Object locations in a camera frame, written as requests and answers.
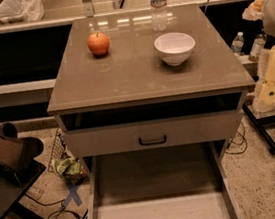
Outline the grey drawer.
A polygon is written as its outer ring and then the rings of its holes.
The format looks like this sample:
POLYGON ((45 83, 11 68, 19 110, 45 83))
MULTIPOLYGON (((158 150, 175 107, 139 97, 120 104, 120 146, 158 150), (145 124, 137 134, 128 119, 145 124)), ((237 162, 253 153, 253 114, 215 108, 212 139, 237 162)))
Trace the grey drawer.
POLYGON ((224 111, 131 124, 64 131, 63 137, 75 157, 147 150, 231 139, 243 111, 224 111))

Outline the grey drawer cabinet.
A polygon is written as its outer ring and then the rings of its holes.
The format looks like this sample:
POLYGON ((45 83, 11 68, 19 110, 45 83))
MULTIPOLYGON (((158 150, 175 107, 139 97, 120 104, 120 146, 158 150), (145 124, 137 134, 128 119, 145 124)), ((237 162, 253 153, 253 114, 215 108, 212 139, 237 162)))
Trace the grey drawer cabinet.
MULTIPOLYGON (((167 31, 195 40, 180 66, 160 60, 148 11, 75 21, 48 105, 61 130, 241 110, 254 80, 201 9, 170 8, 167 31), (103 56, 88 48, 95 32, 109 38, 103 56)), ((223 155, 229 140, 209 142, 223 155)))

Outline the open bottom drawer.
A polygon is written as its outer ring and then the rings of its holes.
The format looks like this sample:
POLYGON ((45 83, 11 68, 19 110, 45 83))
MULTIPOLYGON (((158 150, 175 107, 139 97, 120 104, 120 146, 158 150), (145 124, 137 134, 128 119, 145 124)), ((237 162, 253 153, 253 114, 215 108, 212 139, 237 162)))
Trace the open bottom drawer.
POLYGON ((240 219, 213 143, 96 156, 87 219, 240 219))

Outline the white bowl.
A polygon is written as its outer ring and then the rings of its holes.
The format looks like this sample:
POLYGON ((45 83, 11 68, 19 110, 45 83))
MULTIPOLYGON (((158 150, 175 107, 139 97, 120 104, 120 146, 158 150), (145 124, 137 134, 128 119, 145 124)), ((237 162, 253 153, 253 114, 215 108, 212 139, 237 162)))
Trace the white bowl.
POLYGON ((195 40, 187 33, 165 33, 154 42, 157 55, 170 66, 178 66, 185 62, 192 54, 195 40))

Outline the red apple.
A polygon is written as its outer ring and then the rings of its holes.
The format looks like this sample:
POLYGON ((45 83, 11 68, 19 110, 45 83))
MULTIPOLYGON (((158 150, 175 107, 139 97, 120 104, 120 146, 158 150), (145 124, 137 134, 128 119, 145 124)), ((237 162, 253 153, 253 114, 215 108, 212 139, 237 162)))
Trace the red apple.
POLYGON ((94 34, 90 34, 90 36, 87 39, 87 44, 89 50, 94 55, 103 56, 103 54, 106 54, 109 52, 110 42, 107 35, 105 35, 103 32, 95 32, 94 34))

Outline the green snack bag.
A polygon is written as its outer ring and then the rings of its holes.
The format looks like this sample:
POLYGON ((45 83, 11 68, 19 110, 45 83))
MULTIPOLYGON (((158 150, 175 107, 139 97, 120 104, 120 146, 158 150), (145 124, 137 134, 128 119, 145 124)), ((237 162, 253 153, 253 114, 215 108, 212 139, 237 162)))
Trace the green snack bag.
POLYGON ((86 178, 86 173, 81 163, 74 157, 52 160, 51 166, 61 179, 72 185, 86 178))

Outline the blue tape cross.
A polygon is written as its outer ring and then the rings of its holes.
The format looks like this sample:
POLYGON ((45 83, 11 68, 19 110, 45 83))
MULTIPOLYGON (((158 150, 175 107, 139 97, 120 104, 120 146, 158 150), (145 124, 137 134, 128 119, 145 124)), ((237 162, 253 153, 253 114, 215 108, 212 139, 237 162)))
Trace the blue tape cross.
POLYGON ((79 197, 78 189, 80 188, 79 185, 68 184, 67 189, 69 191, 65 200, 61 203, 62 208, 66 208, 71 201, 73 201, 77 206, 82 204, 81 197, 79 197))

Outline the small water bottle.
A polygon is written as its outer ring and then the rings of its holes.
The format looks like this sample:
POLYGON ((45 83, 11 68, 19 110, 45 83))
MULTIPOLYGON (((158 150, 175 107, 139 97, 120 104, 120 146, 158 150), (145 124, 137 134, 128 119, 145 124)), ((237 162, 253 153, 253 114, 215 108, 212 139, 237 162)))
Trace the small water bottle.
POLYGON ((244 45, 244 33, 242 31, 237 33, 237 36, 233 39, 230 49, 233 54, 239 56, 242 52, 242 47, 244 45))

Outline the black stand base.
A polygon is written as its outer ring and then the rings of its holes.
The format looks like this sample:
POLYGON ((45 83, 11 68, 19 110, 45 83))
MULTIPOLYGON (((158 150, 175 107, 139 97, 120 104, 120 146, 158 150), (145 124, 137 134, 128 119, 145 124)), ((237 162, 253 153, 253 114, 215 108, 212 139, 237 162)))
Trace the black stand base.
POLYGON ((262 136, 263 140, 265 140, 267 146, 269 147, 270 154, 275 155, 275 141, 266 131, 266 129, 269 127, 275 127, 275 115, 258 119, 254 116, 254 114, 251 112, 247 105, 244 104, 242 106, 242 110, 249 118, 251 124, 255 127, 257 132, 259 132, 260 136, 262 136))

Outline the yellowish liquid bottle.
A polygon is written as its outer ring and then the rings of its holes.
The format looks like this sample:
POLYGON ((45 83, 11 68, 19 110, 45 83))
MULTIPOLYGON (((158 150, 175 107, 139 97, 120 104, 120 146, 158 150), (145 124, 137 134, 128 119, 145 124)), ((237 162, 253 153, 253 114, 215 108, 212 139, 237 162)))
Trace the yellowish liquid bottle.
POLYGON ((254 43, 253 43, 253 45, 251 47, 251 51, 248 55, 250 61, 257 62, 257 60, 260 57, 260 53, 261 53, 262 49, 264 48, 265 43, 267 41, 266 38, 267 38, 267 35, 263 30, 255 36, 254 43))

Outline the brown curved object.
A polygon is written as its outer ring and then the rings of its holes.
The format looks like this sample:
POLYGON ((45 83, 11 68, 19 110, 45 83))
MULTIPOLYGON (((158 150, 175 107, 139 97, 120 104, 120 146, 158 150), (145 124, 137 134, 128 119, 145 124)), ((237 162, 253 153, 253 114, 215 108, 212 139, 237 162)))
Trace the brown curved object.
POLYGON ((14 124, 0 126, 0 174, 20 185, 28 179, 35 157, 44 149, 42 140, 35 137, 20 138, 14 124))

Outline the white plastic bag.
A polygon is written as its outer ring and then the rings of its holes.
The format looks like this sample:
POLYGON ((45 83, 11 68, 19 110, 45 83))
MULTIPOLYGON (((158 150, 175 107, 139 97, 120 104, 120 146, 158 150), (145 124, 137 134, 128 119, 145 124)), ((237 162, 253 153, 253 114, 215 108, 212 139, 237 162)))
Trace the white plastic bag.
POLYGON ((37 21, 43 15, 42 0, 2 0, 0 3, 0 25, 37 21))

